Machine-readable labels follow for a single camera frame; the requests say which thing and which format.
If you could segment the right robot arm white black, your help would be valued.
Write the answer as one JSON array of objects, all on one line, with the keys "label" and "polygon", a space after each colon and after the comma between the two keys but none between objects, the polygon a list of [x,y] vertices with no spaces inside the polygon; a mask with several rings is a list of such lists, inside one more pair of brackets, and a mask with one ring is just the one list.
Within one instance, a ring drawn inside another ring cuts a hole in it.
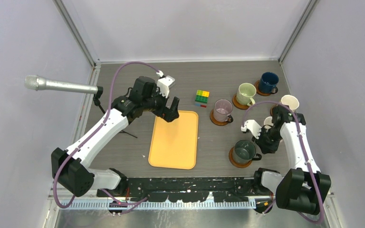
[{"label": "right robot arm white black", "polygon": [[285,105],[272,108],[272,123],[260,127],[252,138],[263,154],[275,153],[283,142],[290,169],[286,175],[259,168],[254,173],[255,193],[273,193],[280,209],[302,214],[318,215],[331,187],[329,175],[322,174],[308,145],[306,121],[303,114],[291,113]]}]

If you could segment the colourful toy brick block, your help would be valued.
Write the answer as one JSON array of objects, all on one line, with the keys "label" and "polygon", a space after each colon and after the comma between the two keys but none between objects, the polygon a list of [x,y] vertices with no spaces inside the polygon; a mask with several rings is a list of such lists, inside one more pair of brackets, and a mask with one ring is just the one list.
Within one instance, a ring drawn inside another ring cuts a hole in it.
[{"label": "colourful toy brick block", "polygon": [[197,90],[195,96],[195,105],[206,108],[208,106],[209,96],[209,91]]}]

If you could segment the navy blue mug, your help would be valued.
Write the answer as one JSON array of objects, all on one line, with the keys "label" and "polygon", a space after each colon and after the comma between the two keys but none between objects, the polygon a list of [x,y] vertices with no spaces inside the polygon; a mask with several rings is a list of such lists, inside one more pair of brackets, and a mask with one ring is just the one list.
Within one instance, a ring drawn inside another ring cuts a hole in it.
[{"label": "navy blue mug", "polygon": [[259,91],[262,94],[276,94],[278,92],[277,84],[279,83],[279,77],[272,72],[265,72],[262,74],[259,81]]}]

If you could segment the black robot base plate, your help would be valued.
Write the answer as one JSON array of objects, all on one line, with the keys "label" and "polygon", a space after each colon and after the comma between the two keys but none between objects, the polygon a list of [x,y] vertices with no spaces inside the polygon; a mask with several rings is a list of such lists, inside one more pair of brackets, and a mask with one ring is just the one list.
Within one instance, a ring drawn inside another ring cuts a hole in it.
[{"label": "black robot base plate", "polygon": [[253,177],[122,178],[114,190],[107,192],[133,202],[143,198],[148,202],[204,202],[211,195],[214,202],[245,202],[252,196],[272,197],[271,191],[256,187]]}]

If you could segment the yellow tray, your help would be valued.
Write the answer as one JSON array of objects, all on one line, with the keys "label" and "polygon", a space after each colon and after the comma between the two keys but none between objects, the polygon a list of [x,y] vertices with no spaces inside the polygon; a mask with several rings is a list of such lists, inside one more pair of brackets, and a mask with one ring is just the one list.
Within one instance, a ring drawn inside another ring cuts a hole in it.
[{"label": "yellow tray", "polygon": [[153,167],[190,170],[196,165],[199,116],[179,111],[179,118],[168,123],[154,121],[148,162]]}]

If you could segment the dark green mug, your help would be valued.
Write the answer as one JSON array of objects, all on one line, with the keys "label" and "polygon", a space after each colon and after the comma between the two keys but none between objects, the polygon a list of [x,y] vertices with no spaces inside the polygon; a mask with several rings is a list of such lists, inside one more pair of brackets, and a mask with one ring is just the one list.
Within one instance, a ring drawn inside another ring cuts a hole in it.
[{"label": "dark green mug", "polygon": [[259,161],[262,155],[256,152],[255,144],[249,140],[240,140],[233,147],[232,159],[238,165]]}]

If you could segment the mauve mug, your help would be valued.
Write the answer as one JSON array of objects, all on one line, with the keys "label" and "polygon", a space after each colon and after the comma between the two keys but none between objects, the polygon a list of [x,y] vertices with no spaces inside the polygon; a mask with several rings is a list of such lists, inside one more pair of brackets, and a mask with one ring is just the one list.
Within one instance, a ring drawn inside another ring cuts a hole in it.
[{"label": "mauve mug", "polygon": [[225,122],[228,120],[228,116],[233,111],[233,105],[226,99],[219,99],[215,102],[213,108],[213,116],[219,122]]}]

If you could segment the cream yellow mug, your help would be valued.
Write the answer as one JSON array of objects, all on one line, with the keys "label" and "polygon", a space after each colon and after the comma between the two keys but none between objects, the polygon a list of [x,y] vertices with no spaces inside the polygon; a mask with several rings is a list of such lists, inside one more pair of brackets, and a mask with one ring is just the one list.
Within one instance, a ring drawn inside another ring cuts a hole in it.
[{"label": "cream yellow mug", "polygon": [[299,108],[299,100],[292,95],[284,95],[282,96],[280,103],[286,105],[290,108],[291,111],[295,112]]}]

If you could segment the light green mug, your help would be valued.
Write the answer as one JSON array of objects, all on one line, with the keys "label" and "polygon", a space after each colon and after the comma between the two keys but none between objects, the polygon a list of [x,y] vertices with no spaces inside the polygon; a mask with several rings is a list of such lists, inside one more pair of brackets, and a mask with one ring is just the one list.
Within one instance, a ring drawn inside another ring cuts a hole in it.
[{"label": "light green mug", "polygon": [[243,83],[236,93],[236,100],[240,105],[252,106],[255,104],[254,96],[257,93],[256,87],[250,83]]}]

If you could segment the black microphone tripod stand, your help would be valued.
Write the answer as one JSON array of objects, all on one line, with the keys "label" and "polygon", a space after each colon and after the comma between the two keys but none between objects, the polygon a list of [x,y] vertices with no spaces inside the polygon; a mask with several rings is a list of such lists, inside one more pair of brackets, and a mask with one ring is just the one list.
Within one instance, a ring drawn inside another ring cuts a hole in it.
[{"label": "black microphone tripod stand", "polygon": [[129,126],[127,116],[116,109],[108,109],[103,117],[89,130],[88,141],[102,142],[110,141],[118,133]]}]

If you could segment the silver microphone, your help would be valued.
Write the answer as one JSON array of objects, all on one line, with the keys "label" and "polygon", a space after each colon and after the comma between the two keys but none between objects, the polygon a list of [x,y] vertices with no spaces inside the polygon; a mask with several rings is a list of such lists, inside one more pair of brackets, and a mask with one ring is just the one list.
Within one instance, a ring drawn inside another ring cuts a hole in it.
[{"label": "silver microphone", "polygon": [[103,88],[100,86],[50,80],[38,75],[27,75],[24,80],[24,86],[27,89],[35,91],[54,90],[54,91],[84,93],[93,95],[103,92]]}]

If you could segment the pink white mug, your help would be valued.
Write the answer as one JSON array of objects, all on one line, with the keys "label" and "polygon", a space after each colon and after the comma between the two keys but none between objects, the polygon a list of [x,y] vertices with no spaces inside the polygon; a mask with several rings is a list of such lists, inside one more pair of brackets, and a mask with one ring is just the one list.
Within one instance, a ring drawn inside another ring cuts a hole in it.
[{"label": "pink white mug", "polygon": [[264,122],[263,122],[263,127],[265,127],[266,129],[270,129],[273,127],[273,122],[272,122],[272,116],[268,116],[267,118],[265,118]]}]

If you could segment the brown wooden coaster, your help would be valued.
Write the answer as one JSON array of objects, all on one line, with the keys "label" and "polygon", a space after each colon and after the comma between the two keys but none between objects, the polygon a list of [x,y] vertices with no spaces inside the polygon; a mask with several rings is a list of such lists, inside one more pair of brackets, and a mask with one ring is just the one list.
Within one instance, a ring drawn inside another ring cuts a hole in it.
[{"label": "brown wooden coaster", "polygon": [[233,105],[241,110],[248,109],[252,105],[252,98],[241,96],[240,94],[234,95],[232,99]]},{"label": "brown wooden coaster", "polygon": [[271,107],[271,109],[270,109],[270,115],[272,116],[273,115],[273,113],[274,113],[274,109],[277,107],[277,105],[275,105],[275,106],[273,106],[273,107]]},{"label": "brown wooden coaster", "polygon": [[230,124],[232,123],[233,121],[233,118],[231,115],[228,116],[228,120],[225,121],[225,122],[219,122],[217,121],[214,116],[213,116],[213,110],[211,110],[211,113],[210,113],[210,120],[213,124],[217,125],[217,126],[226,126],[227,124]]},{"label": "brown wooden coaster", "polygon": [[241,169],[243,169],[243,168],[247,168],[248,166],[250,166],[251,165],[251,163],[252,163],[252,160],[250,160],[249,162],[247,162],[246,164],[239,164],[239,163],[236,163],[235,161],[234,161],[234,159],[233,159],[233,151],[234,151],[234,148],[232,147],[231,149],[230,149],[230,151],[229,151],[229,161],[231,162],[231,164],[233,165],[233,166],[235,166],[235,167],[237,167],[237,168],[241,168]]},{"label": "brown wooden coaster", "polygon": [[260,84],[260,80],[256,81],[256,83],[254,84],[255,88],[256,88],[256,92],[258,95],[260,96],[270,96],[271,93],[263,93],[259,90],[259,84]]}]

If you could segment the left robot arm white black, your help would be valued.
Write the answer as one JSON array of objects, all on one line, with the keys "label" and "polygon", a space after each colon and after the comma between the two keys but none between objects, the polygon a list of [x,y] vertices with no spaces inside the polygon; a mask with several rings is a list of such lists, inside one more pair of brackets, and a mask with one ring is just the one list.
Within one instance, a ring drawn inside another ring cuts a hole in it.
[{"label": "left robot arm white black", "polygon": [[113,168],[91,169],[90,165],[104,146],[143,112],[151,112],[168,123],[177,119],[179,98],[175,97],[171,106],[166,106],[174,83],[171,76],[163,76],[157,81],[138,77],[128,89],[128,95],[116,98],[110,110],[82,138],[65,150],[56,148],[52,152],[53,178],[76,197],[97,189],[107,189],[116,197],[123,196],[127,184],[120,172]]}]

